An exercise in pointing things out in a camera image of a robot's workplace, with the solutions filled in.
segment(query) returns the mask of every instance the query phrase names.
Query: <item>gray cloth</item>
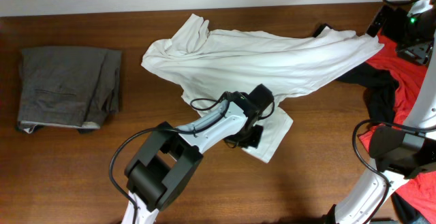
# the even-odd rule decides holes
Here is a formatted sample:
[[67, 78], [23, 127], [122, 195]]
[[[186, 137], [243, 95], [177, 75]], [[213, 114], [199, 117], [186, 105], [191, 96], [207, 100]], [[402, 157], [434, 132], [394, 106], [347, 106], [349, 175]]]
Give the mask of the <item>gray cloth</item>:
[[119, 111], [121, 51], [78, 46], [26, 48], [18, 127], [99, 129]]

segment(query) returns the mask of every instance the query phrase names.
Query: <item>red cloth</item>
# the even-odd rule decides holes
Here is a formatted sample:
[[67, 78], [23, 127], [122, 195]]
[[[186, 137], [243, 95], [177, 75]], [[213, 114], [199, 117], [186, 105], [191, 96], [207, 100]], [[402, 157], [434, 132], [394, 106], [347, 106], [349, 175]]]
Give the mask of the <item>red cloth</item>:
[[[388, 70], [399, 82], [399, 87], [395, 91], [394, 122], [403, 124], [415, 104], [427, 68], [398, 58], [395, 53], [396, 44], [388, 38], [379, 35], [379, 42], [385, 44], [384, 48], [367, 63], [375, 69]], [[374, 130], [375, 127], [372, 127], [359, 137], [367, 150]], [[430, 223], [436, 223], [436, 172], [419, 174], [396, 192], [421, 212]]]

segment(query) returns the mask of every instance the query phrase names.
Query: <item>clothing pile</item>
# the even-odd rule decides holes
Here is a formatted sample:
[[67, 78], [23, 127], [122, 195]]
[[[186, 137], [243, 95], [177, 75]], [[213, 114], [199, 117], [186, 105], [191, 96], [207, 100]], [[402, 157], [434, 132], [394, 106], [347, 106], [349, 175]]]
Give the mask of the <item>clothing pile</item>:
[[[379, 36], [379, 40], [385, 45], [382, 50], [338, 80], [371, 88], [367, 104], [370, 118], [403, 124], [418, 98], [427, 68], [398, 58], [396, 44], [387, 37]], [[367, 150], [375, 129], [372, 127], [359, 137]], [[419, 174], [400, 187], [392, 198], [401, 209], [399, 214], [404, 223], [426, 223], [420, 214], [430, 223], [436, 223], [436, 172]], [[410, 208], [402, 199], [418, 212], [407, 210]]]
[[121, 51], [80, 46], [26, 48], [18, 128], [99, 129], [119, 111]]
[[[308, 95], [373, 56], [383, 45], [376, 37], [325, 28], [317, 37], [279, 37], [263, 31], [208, 30], [208, 20], [191, 15], [171, 39], [149, 47], [142, 66], [179, 84], [186, 103], [217, 99], [225, 91], [251, 91], [265, 85], [275, 96], [275, 112], [258, 148], [246, 152], [269, 162], [292, 119], [278, 105], [287, 97]], [[210, 104], [199, 101], [196, 106]]]

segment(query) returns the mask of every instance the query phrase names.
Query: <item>wooden surface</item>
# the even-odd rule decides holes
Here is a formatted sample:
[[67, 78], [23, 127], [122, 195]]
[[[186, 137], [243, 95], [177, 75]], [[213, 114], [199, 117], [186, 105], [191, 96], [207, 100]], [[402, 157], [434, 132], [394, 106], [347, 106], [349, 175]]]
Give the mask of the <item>wooden surface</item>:
[[[134, 12], [2, 18], [0, 40], [0, 223], [117, 223], [127, 200], [108, 179], [119, 144], [162, 121], [188, 123], [198, 115], [180, 98], [178, 85], [140, 66], [158, 39], [171, 38], [191, 13], [211, 21], [209, 29], [263, 30], [308, 37], [327, 22], [364, 33], [379, 3], [255, 7], [230, 10]], [[16, 132], [20, 82], [19, 48], [79, 45], [123, 51], [122, 109], [99, 131], [44, 128]], [[294, 124], [270, 163], [219, 143], [183, 194], [158, 216], [158, 223], [274, 223], [326, 214], [352, 189], [364, 167], [353, 153], [354, 125], [368, 118], [364, 88], [332, 82], [280, 106]], [[144, 138], [117, 161], [116, 179]], [[377, 217], [396, 219], [390, 200]]]

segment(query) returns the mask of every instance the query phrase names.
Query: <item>black cloth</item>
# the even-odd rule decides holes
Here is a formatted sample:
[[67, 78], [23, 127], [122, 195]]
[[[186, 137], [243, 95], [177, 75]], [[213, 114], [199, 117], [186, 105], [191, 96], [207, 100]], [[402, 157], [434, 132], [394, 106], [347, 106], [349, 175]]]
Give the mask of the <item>black cloth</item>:
[[[390, 75], [389, 71], [378, 70], [368, 63], [362, 63], [337, 78], [337, 80], [349, 84], [360, 84], [368, 88], [369, 96], [365, 103], [368, 108], [369, 118], [389, 123], [394, 121], [395, 91], [398, 89], [399, 83]], [[400, 195], [392, 194], [392, 202], [402, 223], [429, 223], [419, 211], [407, 203]]]

